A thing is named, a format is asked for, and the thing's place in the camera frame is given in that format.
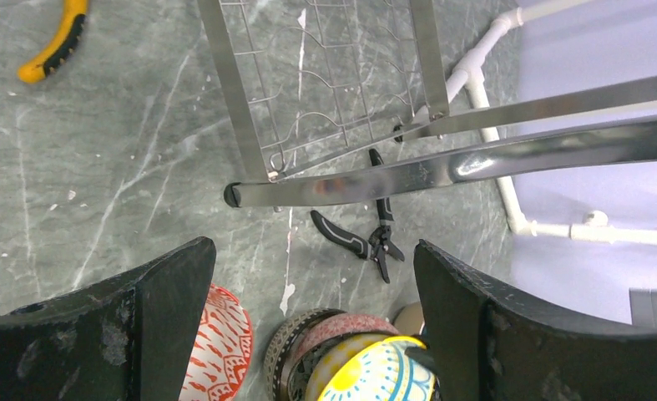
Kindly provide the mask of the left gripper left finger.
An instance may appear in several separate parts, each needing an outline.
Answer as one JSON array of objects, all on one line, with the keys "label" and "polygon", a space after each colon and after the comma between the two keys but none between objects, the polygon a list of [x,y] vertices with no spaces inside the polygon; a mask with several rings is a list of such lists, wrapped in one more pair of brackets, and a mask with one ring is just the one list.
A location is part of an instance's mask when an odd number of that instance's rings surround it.
[{"label": "left gripper left finger", "polygon": [[0,315],[0,400],[178,399],[215,259],[200,236]]}]

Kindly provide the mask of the yellow teal patterned bowl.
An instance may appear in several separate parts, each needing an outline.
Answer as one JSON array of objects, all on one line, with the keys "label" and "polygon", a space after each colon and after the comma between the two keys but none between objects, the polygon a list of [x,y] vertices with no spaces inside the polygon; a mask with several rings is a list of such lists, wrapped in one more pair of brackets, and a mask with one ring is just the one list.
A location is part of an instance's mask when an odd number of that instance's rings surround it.
[{"label": "yellow teal patterned bowl", "polygon": [[407,350],[424,350],[415,337],[391,336],[350,357],[328,380],[311,379],[305,400],[430,400],[437,377],[407,356]]}]

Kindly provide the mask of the brown floral bowl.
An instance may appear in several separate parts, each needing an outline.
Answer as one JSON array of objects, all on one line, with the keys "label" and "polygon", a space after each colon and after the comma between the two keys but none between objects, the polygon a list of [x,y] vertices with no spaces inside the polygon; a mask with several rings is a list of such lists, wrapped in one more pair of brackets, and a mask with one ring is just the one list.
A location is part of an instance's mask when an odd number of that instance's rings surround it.
[{"label": "brown floral bowl", "polygon": [[321,345],[338,344],[364,332],[398,334],[384,317],[335,308],[313,308],[286,319],[275,331],[264,356],[265,387],[270,399],[288,399],[289,374],[301,358]]}]

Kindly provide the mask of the steel dish rack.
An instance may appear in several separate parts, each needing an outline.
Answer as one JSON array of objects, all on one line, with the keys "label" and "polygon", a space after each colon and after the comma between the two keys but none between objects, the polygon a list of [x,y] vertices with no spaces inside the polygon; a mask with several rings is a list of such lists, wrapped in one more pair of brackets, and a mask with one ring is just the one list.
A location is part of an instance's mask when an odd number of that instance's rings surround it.
[{"label": "steel dish rack", "polygon": [[[461,150],[334,175],[301,178],[285,167],[269,168],[265,165],[251,116],[250,101],[245,97],[237,54],[232,48],[222,12],[223,5],[219,1],[202,1],[199,6],[242,163],[249,177],[246,182],[225,187],[225,202],[233,208],[344,205],[543,170],[657,161],[655,118],[565,129],[512,140],[494,138]],[[654,76],[451,114],[447,95],[457,91],[454,77],[433,73],[439,63],[439,54],[432,3],[413,1],[408,10],[417,38],[427,103],[424,117],[395,129],[392,134],[395,139],[414,140],[494,129],[657,102],[657,76]]]}]

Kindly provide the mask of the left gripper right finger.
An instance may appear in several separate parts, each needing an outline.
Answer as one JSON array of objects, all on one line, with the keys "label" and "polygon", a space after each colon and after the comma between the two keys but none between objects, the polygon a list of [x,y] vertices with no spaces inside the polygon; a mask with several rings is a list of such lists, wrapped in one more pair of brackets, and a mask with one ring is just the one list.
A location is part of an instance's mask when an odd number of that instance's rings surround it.
[{"label": "left gripper right finger", "polygon": [[657,330],[545,301],[420,241],[413,266],[445,400],[657,400]]}]

